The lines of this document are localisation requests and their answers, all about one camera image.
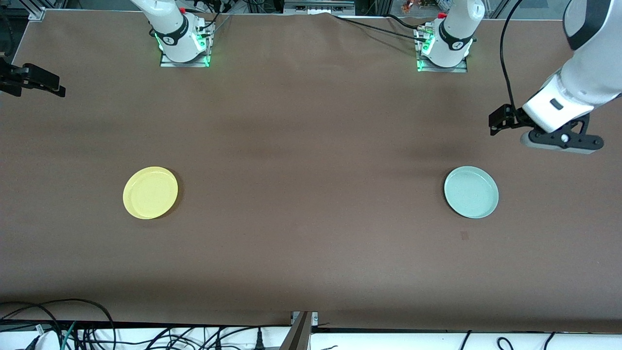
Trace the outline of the aluminium frame profile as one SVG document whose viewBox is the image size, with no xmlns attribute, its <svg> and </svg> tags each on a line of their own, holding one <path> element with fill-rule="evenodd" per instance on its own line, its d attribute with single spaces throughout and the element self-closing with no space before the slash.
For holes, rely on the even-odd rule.
<svg viewBox="0 0 622 350">
<path fill-rule="evenodd" d="M 318 326 L 317 312 L 292 312 L 292 325 L 278 350 L 310 350 L 311 331 Z"/>
</svg>

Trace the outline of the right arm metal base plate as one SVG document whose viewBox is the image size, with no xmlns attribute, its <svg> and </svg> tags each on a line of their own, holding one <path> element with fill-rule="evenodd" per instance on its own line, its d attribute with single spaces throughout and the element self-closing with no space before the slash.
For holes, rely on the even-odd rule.
<svg viewBox="0 0 622 350">
<path fill-rule="evenodd" d="M 163 51 L 162 46 L 158 44 L 160 48 L 160 66 L 161 67 L 209 67 L 211 60 L 211 51 L 214 39 L 215 24 L 211 24 L 207 29 L 202 29 L 197 34 L 193 34 L 191 37 L 192 46 L 196 56 L 186 62 L 175 62 L 171 60 Z"/>
</svg>

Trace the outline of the yellow plate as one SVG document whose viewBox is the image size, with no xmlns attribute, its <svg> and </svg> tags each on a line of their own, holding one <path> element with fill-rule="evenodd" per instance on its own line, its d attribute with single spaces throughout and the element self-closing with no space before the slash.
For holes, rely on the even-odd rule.
<svg viewBox="0 0 622 350">
<path fill-rule="evenodd" d="M 129 178 L 122 200 L 131 216 L 151 220 L 169 212 L 177 202 L 178 193 L 177 177 L 169 169 L 151 166 Z"/>
</svg>

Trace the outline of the grey metal background device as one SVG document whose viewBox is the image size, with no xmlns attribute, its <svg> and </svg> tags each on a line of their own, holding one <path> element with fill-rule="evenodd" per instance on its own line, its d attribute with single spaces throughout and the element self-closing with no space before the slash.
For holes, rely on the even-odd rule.
<svg viewBox="0 0 622 350">
<path fill-rule="evenodd" d="M 283 0 L 283 13 L 355 16 L 356 6 L 355 0 Z"/>
</svg>

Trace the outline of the pale green plate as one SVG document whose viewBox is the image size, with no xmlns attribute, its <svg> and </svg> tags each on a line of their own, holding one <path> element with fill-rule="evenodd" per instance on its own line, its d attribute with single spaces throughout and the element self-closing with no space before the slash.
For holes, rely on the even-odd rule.
<svg viewBox="0 0 622 350">
<path fill-rule="evenodd" d="M 474 166 L 453 169 L 443 185 L 445 201 L 462 217 L 482 219 L 495 211 L 500 199 L 495 180 Z"/>
</svg>

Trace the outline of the brown table cover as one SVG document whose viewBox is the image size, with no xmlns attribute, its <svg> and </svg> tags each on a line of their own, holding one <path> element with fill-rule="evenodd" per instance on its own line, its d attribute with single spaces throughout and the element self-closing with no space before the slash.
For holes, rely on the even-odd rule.
<svg viewBox="0 0 622 350">
<path fill-rule="evenodd" d="M 0 95 L 0 302 L 82 298 L 117 322 L 622 332 L 622 98 L 580 155 L 491 137 L 507 100 L 503 22 L 465 74 L 418 72 L 414 45 L 329 14 L 233 15 L 211 66 L 164 68 L 142 13 L 50 11 L 15 62 L 65 98 Z M 169 169 L 151 220 L 122 195 Z M 453 211 L 474 166 L 497 208 Z"/>
</svg>

